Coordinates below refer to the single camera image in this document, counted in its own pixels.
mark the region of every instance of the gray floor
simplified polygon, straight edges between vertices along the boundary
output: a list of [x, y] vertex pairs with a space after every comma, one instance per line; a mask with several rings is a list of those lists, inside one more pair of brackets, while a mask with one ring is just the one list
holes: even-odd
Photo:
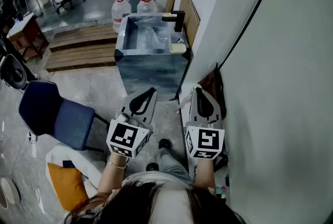
[[[85, 3], [78, 2], [74, 10], [61, 11], [59, 16], [50, 10], [38, 21], [43, 30], [48, 31], [45, 35], [51, 41], [55, 31], [110, 23], [112, 3], [113, 0], [86, 0]], [[136, 10], [137, 1], [132, 3]], [[45, 66], [49, 55], [47, 48], [43, 59], [30, 59], [28, 67], [33, 73], [39, 73], [42, 80], [57, 83], [63, 97], [94, 108], [96, 113], [108, 120], [115, 117], [126, 96], [117, 67], [48, 73]], [[59, 142], [43, 135], [39, 137], [35, 149], [29, 144], [26, 140], [28, 129], [18, 114], [21, 97], [19, 91], [0, 81], [0, 154], [3, 154], [3, 158], [0, 158], [0, 176], [11, 177], [21, 195], [20, 204], [9, 205], [8, 210], [0, 208], [0, 219], [7, 224], [58, 223], [65, 211], [45, 177], [45, 155]], [[139, 156], [129, 161], [127, 176], [144, 171], [148, 163], [156, 160], [158, 141], [162, 138], [171, 139], [177, 159], [184, 163], [182, 127], [180, 116], [175, 113], [176, 107], [177, 101], [156, 104], [152, 122], [154, 134]], [[87, 144], [105, 149], [106, 136], [105, 124], [95, 119]]]
[[[90, 22], [95, 20], [103, 20], [112, 18], [111, 7], [114, 0], [74, 0], [74, 9], [70, 10], [70, 4], [65, 5], [65, 9], [60, 9], [57, 14], [52, 5], [46, 5], [43, 10], [44, 16], [37, 19], [43, 32], [53, 30], [67, 25]], [[132, 12], [136, 12], [136, 6], [139, 0], [130, 0]], [[35, 0], [29, 0], [30, 9], [36, 9], [36, 13], [40, 10]]]
[[[39, 71], [43, 80], [57, 83], [60, 94], [68, 99], [93, 107], [98, 114], [110, 120], [114, 118], [123, 98], [126, 96], [117, 67], [80, 69], [48, 74], [41, 70], [44, 59], [31, 65], [32, 71]], [[1, 133], [0, 175], [11, 177], [18, 187], [22, 202], [10, 205], [8, 210], [0, 209], [0, 218], [5, 223], [58, 223], [64, 216], [58, 199], [45, 177], [45, 155], [58, 141], [49, 135], [39, 137], [34, 152], [26, 140], [28, 129], [18, 114], [22, 94], [0, 82]], [[177, 102], [158, 102], [153, 117], [154, 134], [135, 160], [130, 160], [126, 175], [144, 171], [153, 162], [158, 151], [158, 141], [170, 138], [181, 161], [184, 160], [184, 145], [181, 134], [180, 116], [175, 114]], [[95, 119], [88, 138], [88, 145], [106, 148], [106, 127]]]

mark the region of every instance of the plastic water bottle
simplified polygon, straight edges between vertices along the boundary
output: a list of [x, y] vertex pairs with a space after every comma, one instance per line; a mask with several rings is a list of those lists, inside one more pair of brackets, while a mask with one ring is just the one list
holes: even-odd
[[137, 13], [157, 12], [157, 5], [154, 0], [140, 0], [136, 7]]
[[115, 0], [112, 5], [112, 19], [113, 19], [113, 30], [119, 33], [121, 19], [123, 14], [130, 14], [132, 12], [132, 6], [129, 0]]

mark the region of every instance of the bag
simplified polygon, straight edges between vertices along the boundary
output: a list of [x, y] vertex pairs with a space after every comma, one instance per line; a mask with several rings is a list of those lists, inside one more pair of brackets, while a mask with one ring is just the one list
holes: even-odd
[[224, 101], [222, 77], [217, 64], [215, 69], [207, 74], [207, 76], [198, 84], [201, 85], [202, 89], [208, 92], [220, 105], [221, 119], [223, 120], [227, 114], [227, 109]]

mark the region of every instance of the dark hair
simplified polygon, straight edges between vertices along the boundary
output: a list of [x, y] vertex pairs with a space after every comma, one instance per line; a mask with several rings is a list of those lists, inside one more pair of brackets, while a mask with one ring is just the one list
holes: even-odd
[[[72, 211], [65, 219], [65, 224], [98, 224], [136, 223], [147, 224], [153, 211], [157, 194], [162, 185], [155, 182], [131, 182], [108, 201], [103, 208], [90, 218], [82, 215], [82, 210], [91, 203], [105, 200], [104, 195], [97, 195]], [[227, 224], [245, 224], [243, 219], [234, 213], [222, 199], [218, 199], [208, 190], [201, 188], [188, 189], [187, 195], [194, 224], [207, 224], [223, 219]]]

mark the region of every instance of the orange cushion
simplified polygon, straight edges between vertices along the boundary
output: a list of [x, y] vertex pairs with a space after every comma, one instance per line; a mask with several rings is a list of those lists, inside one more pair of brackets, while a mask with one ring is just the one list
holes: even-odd
[[88, 200], [81, 172], [76, 168], [63, 168], [52, 163], [47, 163], [47, 167], [60, 204], [65, 210], [72, 211]]

